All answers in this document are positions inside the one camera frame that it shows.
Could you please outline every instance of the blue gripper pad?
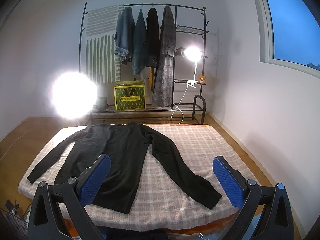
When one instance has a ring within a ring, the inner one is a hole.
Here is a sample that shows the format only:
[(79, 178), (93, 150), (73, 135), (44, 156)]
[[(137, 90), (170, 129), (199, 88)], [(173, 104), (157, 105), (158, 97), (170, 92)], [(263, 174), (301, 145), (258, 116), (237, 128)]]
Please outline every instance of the blue gripper pad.
[(215, 157), (212, 163), (213, 172), (218, 178), (223, 190), (227, 194), (228, 199), (234, 207), (242, 208), (244, 205), (244, 189), (241, 188), (234, 176), (231, 174), (234, 170), (229, 166), (232, 171), (229, 171), (223, 163), (227, 161), (222, 156)]
[(80, 188), (79, 202), (81, 206), (84, 207), (92, 203), (101, 184), (108, 175), (110, 167), (111, 160), (110, 157), (106, 155)]

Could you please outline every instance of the black long-sleeve shirt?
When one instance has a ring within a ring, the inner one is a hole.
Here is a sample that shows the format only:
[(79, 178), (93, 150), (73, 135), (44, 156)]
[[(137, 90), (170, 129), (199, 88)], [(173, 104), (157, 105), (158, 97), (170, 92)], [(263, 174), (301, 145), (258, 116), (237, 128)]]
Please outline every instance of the black long-sleeve shirt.
[(191, 198), (209, 209), (221, 198), (210, 182), (195, 175), (188, 168), (172, 140), (146, 125), (137, 123), (88, 125), (52, 149), (28, 176), (30, 183), (33, 184), (55, 164), (65, 148), (74, 141), (75, 144), (54, 183), (64, 183), (70, 177), (77, 178), (100, 154), (109, 155), (110, 172), (92, 202), (94, 205), (129, 214), (150, 143), (152, 155), (161, 163), (170, 178)]

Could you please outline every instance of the plush toy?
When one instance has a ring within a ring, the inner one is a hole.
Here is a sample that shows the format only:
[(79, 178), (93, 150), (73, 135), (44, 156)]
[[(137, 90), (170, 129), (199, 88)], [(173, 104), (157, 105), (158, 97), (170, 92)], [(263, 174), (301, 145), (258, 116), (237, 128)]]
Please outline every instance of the plush toy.
[(205, 78), (206, 78), (206, 76), (199, 75), (199, 84), (205, 84), (205, 82), (204, 82)]

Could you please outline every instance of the glowing light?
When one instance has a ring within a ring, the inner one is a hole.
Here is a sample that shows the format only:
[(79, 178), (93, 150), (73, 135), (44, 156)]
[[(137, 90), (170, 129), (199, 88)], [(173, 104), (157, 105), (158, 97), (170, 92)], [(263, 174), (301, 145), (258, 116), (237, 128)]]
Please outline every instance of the glowing light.
[(97, 100), (97, 87), (85, 75), (64, 73), (53, 85), (53, 103), (58, 113), (73, 119), (88, 113)]
[(201, 51), (197, 47), (189, 47), (184, 51), (186, 57), (194, 62), (198, 62), (201, 59)]

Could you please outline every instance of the checkered tablecloth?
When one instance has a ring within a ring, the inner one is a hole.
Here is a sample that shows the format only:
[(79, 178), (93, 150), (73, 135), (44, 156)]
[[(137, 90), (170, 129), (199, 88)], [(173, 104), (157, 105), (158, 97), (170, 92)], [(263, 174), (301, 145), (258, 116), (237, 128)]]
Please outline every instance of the checkered tablecloth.
[[(151, 147), (149, 147), (143, 164), (139, 188), (130, 214), (126, 215), (95, 205), (86, 206), (85, 209), (94, 224), (136, 231), (156, 228), (178, 230), (205, 225), (237, 212), (238, 209), (231, 206), (212, 171), (213, 159), (218, 155), (222, 155), (246, 179), (255, 179), (256, 181), (257, 179), (213, 127), (157, 124), (149, 126), (173, 140), (186, 165), (196, 175), (207, 179), (223, 197), (212, 210), (194, 201), (170, 179), (161, 164), (151, 155)], [(49, 184), (53, 184), (74, 143), (71, 143), (66, 148), (61, 158), (33, 185), (27, 180), (27, 176), (37, 163), (58, 143), (84, 128), (85, 126), (69, 127), (60, 130), (46, 144), (28, 168), (19, 184), (19, 192), (27, 198), (33, 199), (39, 182), (45, 180)], [(65, 205), (60, 204), (60, 207), (63, 216), (69, 218)]]

